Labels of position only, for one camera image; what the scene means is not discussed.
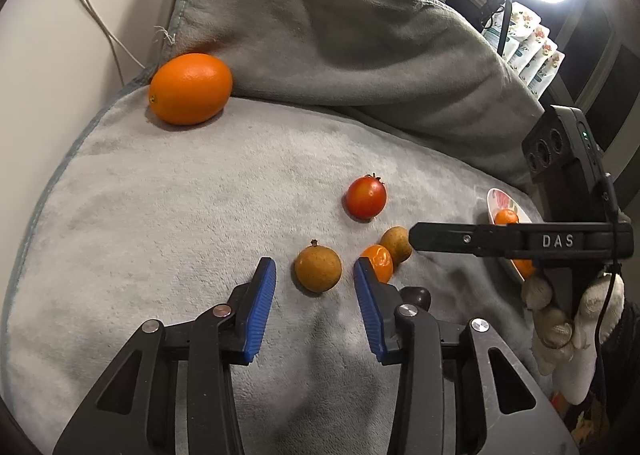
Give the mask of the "right white gloved hand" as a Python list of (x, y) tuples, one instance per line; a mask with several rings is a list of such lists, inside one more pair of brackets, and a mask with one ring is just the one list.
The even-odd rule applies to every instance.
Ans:
[(553, 389), (578, 405), (585, 400), (596, 373), (597, 347), (613, 334), (623, 315), (625, 285), (606, 273), (582, 294), (573, 317), (553, 302), (551, 285), (534, 275), (522, 286), (521, 298), (533, 312), (532, 352), (540, 375)]

